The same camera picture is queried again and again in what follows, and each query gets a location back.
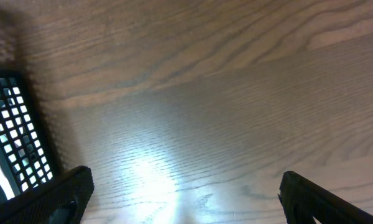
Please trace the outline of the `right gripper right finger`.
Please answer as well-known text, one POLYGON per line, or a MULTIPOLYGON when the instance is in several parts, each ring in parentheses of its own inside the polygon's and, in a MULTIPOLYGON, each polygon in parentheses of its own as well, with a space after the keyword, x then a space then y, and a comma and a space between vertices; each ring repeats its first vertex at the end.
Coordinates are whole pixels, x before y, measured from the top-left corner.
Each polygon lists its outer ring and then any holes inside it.
POLYGON ((278 198, 288 224, 366 224, 373 215, 294 171, 283 174, 278 198))

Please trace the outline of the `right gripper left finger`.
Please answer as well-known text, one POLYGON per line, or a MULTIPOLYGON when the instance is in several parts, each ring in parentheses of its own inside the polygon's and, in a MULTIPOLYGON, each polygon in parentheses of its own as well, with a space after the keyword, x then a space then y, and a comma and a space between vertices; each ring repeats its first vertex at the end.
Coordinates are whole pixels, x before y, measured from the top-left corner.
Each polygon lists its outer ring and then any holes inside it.
POLYGON ((93 191, 91 169, 78 166, 0 204, 0 223, 80 223, 93 191))

